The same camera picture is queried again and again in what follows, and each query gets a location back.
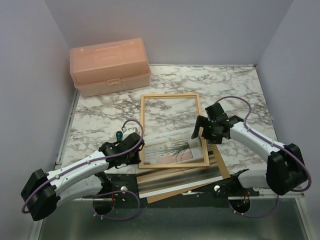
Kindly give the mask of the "plant photo with backing board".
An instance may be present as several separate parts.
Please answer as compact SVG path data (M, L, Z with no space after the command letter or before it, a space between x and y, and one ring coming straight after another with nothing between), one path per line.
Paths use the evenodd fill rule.
M204 148L204 140L192 139L192 133L189 127L144 138L136 169L140 198L152 203L229 177L217 146L208 143Z

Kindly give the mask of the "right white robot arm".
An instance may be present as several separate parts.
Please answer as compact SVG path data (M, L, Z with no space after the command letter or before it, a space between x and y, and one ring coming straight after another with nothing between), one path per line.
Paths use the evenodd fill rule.
M198 115L191 138L203 137L211 144L221 144L223 139L232 139L249 148L266 162L260 170L244 169L220 182L236 196L241 196L250 188L270 189L283 196L297 191L297 187L308 181L308 174L300 148L291 143L283 144L250 128L245 119L236 115L229 117L220 103L205 109L207 116Z

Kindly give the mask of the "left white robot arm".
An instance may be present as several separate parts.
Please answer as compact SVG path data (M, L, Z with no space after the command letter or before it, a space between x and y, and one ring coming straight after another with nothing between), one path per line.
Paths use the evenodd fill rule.
M44 172L34 171L21 191L21 212L34 221L52 214L59 205L82 197L104 198L118 193L106 171L121 165L136 165L145 143L133 132L124 140L105 142L98 150L76 163Z

